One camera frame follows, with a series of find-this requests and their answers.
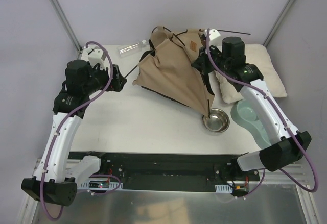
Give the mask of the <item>beige fabric pet tent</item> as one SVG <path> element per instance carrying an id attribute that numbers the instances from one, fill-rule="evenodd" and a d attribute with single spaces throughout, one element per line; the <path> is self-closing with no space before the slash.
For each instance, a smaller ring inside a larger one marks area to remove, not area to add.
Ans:
<path id="1" fill-rule="evenodd" d="M 185 46 L 174 36 L 170 39 L 171 34 L 162 29 L 151 33 L 155 55 L 148 54 L 138 63 L 139 74 L 133 84 L 208 116 L 215 98 L 209 77 L 191 67 L 203 46 L 203 32 L 187 29 L 180 34 Z"/>

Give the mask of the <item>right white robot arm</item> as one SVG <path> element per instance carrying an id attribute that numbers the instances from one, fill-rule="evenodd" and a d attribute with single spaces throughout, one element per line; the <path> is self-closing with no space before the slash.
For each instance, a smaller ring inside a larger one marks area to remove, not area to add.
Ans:
<path id="1" fill-rule="evenodd" d="M 311 142 L 307 131 L 300 132 L 281 110 L 257 66 L 246 62 L 245 44 L 239 37 L 226 37 L 222 49 L 213 45 L 214 38 L 208 36 L 206 47 L 192 67 L 201 74 L 219 72 L 237 92 L 250 103 L 262 123 L 270 146 L 256 152 L 240 155 L 230 167 L 230 175 L 242 180 L 248 171 L 265 168 L 276 171 L 300 160 Z"/>

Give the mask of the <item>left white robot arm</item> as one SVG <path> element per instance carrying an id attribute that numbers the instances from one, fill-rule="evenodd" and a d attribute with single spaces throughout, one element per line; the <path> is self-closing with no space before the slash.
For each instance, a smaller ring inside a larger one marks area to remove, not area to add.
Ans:
<path id="1" fill-rule="evenodd" d="M 126 82 L 116 64 L 109 68 L 84 60 L 67 64 L 65 80 L 54 100 L 52 129 L 41 162 L 33 176 L 24 178 L 21 184 L 25 193 L 36 201 L 69 206 L 78 187 L 91 175 L 101 178 L 107 174 L 103 153 L 89 152 L 71 169 L 66 164 L 74 136 L 92 101 L 90 96 L 120 92 Z"/>

